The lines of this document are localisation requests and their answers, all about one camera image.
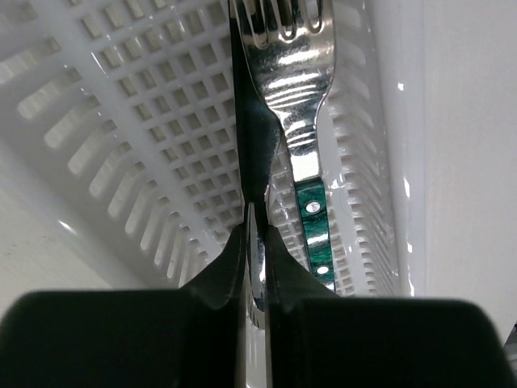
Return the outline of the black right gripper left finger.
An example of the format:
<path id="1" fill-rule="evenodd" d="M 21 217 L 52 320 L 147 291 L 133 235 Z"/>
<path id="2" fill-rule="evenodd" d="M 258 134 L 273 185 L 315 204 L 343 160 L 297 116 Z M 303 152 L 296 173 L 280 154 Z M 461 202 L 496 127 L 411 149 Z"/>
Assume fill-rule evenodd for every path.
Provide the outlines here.
<path id="1" fill-rule="evenodd" d="M 1 321 L 4 387 L 243 387 L 246 231 L 179 289 L 44 291 Z"/>

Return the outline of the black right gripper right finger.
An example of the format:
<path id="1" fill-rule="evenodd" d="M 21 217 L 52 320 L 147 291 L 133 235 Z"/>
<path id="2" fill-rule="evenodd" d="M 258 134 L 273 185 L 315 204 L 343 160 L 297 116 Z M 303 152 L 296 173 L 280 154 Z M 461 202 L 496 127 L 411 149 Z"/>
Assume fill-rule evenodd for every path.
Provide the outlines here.
<path id="1" fill-rule="evenodd" d="M 509 364 L 476 305 L 340 297 L 267 230 L 271 387 L 506 387 Z"/>

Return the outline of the silver table knife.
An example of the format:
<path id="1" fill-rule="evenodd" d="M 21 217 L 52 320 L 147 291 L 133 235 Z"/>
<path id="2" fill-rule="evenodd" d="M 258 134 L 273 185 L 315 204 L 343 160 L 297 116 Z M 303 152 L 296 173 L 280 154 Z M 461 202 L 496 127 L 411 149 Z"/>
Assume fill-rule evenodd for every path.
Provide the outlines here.
<path id="1" fill-rule="evenodd" d="M 228 9 L 237 155 L 246 225 L 248 312 L 252 323 L 263 329 L 266 326 L 265 234 L 269 226 L 267 194 L 280 135 L 275 118 L 252 83 L 232 1 L 228 2 Z"/>

